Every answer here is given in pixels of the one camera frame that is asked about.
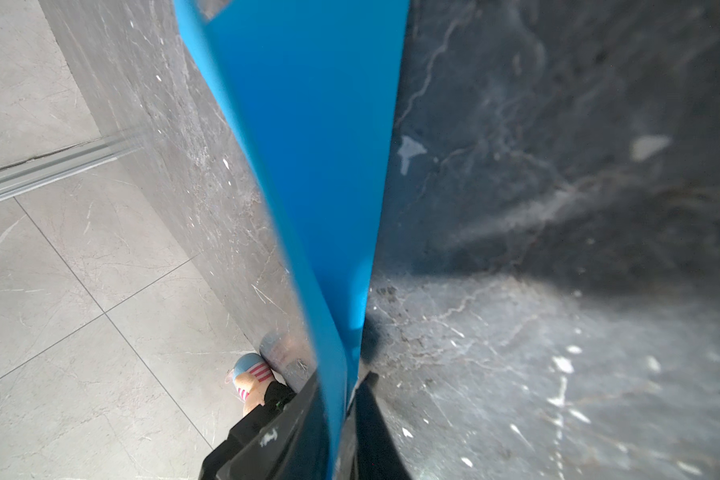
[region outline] dark marble surface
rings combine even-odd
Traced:
[[[303,345],[170,2],[41,4],[241,328]],[[720,1],[412,0],[363,356],[415,478],[720,478]]]

